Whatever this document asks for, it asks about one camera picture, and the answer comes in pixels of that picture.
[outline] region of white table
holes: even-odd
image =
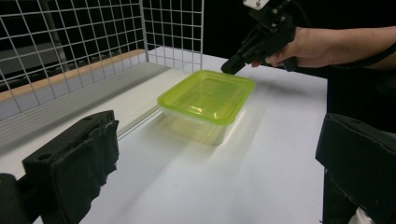
[[[204,68],[224,62],[205,56]],[[327,81],[263,66],[238,75],[257,87],[220,146],[168,132],[155,112],[119,141],[118,171],[82,223],[319,223]]]

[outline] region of plastic container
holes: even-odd
[[[255,85],[246,77],[200,70],[164,92],[158,104],[172,131],[218,145]]]

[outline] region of green plastic lid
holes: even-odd
[[[166,109],[217,125],[234,122],[256,83],[246,77],[197,71],[158,98]]]

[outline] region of human arm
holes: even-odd
[[[281,51],[266,59],[277,67],[289,57],[296,57],[300,67],[323,67],[363,60],[396,43],[396,26],[345,30],[298,27],[296,36]],[[396,53],[368,66],[374,69],[396,69]]]

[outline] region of metal wire rack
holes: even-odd
[[[204,0],[0,2],[0,121],[142,63],[202,68]]]

